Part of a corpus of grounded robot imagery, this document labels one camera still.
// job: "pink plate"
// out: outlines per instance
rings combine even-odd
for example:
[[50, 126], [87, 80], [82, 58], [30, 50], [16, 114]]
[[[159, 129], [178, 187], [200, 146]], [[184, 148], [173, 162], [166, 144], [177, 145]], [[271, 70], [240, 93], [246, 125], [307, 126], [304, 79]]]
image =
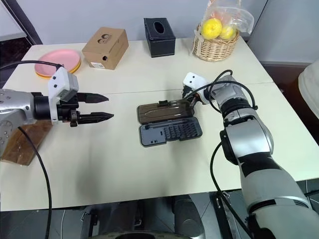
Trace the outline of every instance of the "pink plate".
[[[59, 63], [61, 65], [64, 65], [64, 68], [67, 71], [72, 71], [81, 61], [81, 57], [79, 53], [77, 53], [75, 50], [60, 49], [51, 51], [43, 55], [39, 59], [39, 61]], [[56, 71], [56, 68], [54, 66], [48, 66], [43, 64], [36, 64], [34, 66], [34, 69], [36, 73], [46, 77], [51, 77]]]

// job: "yellow plate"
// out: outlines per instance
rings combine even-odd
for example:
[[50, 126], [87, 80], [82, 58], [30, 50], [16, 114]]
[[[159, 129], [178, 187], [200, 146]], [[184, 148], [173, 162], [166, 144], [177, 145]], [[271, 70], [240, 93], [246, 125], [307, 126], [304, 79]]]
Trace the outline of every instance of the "yellow plate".
[[[77, 71], [77, 69], [79, 69], [79, 67], [81, 66], [81, 61], [79, 62], [79, 64], [76, 65], [76, 67], [74, 67], [71, 71], [69, 71], [71, 74], [73, 74], [74, 72]], [[45, 78], [45, 79], [50, 79], [51, 76], [44, 76], [41, 75], [40, 73], [35, 72], [39, 77]]]

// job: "tissue box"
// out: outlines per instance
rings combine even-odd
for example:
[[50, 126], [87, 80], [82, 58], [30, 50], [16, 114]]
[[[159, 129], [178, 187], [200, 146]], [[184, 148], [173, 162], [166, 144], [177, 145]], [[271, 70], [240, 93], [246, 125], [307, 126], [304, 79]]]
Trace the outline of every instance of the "tissue box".
[[101, 27], [82, 52], [90, 67], [114, 70], [128, 46], [125, 29]]
[[144, 18], [151, 57], [175, 54], [175, 36], [166, 18]]

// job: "wooden block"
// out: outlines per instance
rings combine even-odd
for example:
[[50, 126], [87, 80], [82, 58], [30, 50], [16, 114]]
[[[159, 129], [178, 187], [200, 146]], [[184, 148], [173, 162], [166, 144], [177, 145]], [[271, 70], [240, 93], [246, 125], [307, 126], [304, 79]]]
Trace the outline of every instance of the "wooden block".
[[[29, 135], [36, 148], [52, 128], [50, 120], [39, 120], [35, 124], [22, 126]], [[11, 135], [9, 142], [4, 150], [1, 161], [29, 165], [34, 158], [34, 151], [26, 137], [19, 129]]]

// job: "open case lid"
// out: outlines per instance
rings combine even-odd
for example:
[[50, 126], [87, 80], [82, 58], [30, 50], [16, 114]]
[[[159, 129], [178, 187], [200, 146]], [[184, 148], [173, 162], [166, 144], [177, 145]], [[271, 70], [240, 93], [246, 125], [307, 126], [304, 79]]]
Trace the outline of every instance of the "open case lid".
[[194, 115], [194, 109], [187, 100], [159, 101], [138, 106], [138, 119], [141, 124], [174, 120]]

